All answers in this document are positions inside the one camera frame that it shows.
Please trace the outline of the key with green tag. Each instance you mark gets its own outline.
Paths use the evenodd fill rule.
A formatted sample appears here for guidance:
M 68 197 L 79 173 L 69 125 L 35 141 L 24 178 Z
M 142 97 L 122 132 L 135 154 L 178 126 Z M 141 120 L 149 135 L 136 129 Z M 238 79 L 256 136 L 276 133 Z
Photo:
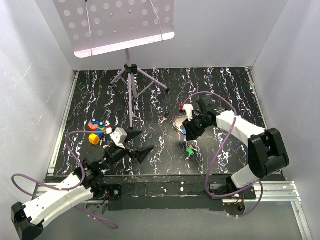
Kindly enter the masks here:
M 194 156 L 200 150 L 198 143 L 196 141 L 190 141 L 186 143 L 186 151 Z

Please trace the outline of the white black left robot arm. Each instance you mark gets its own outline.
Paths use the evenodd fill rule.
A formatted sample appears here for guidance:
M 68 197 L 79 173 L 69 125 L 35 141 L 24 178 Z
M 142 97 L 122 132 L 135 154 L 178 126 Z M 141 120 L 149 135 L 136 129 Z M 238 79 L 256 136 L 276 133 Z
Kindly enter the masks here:
M 56 186 L 42 183 L 49 189 L 46 193 L 11 207 L 11 221 L 21 240 L 36 239 L 53 220 L 84 201 L 95 199 L 105 204 L 120 200 L 122 186 L 106 183 L 104 171 L 126 156 L 142 163 L 154 149 L 153 145 L 139 148 L 130 145 L 131 140 L 142 134 L 140 130 L 107 126 L 91 129 L 87 133 L 92 145 L 97 145 L 104 135 L 109 135 L 112 143 L 104 149 L 101 157 L 85 158 L 74 172 Z

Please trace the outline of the colourful toy block car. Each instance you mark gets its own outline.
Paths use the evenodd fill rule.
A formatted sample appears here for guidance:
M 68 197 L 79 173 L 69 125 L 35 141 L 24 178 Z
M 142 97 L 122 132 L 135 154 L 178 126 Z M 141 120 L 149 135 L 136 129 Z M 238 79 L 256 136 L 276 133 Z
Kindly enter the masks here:
M 104 136 L 103 131 L 108 127 L 101 121 L 92 118 L 88 123 L 88 127 L 93 132 L 89 135 L 88 140 L 92 145 L 98 145 Z

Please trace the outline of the perforated music stand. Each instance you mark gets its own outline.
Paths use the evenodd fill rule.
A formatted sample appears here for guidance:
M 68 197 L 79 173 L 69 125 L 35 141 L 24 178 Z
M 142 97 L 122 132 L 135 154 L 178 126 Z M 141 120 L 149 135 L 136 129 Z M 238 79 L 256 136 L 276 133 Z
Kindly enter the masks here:
M 128 74 L 128 98 L 138 98 L 134 75 L 140 73 L 167 92 L 169 87 L 133 64 L 130 49 L 171 40 L 175 36 L 173 0 L 55 0 L 74 55 L 83 59 L 125 51 L 126 64 L 110 82 Z

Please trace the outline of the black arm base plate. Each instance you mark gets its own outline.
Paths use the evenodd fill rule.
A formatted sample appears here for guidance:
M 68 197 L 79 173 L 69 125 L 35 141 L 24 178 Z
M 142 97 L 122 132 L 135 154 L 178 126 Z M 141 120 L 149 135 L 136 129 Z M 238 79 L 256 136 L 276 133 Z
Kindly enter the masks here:
M 102 182 L 113 189 L 109 211 L 207 209 L 223 211 L 223 201 L 205 191 L 204 174 L 111 175 Z

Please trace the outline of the aluminium frame rail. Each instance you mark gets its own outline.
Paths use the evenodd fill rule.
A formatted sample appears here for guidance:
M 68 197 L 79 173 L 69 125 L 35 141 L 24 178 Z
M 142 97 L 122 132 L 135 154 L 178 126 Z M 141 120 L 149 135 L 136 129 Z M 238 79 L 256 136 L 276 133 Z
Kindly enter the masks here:
M 257 199 L 262 202 L 300 202 L 301 197 L 294 181 L 263 181 L 254 184 Z

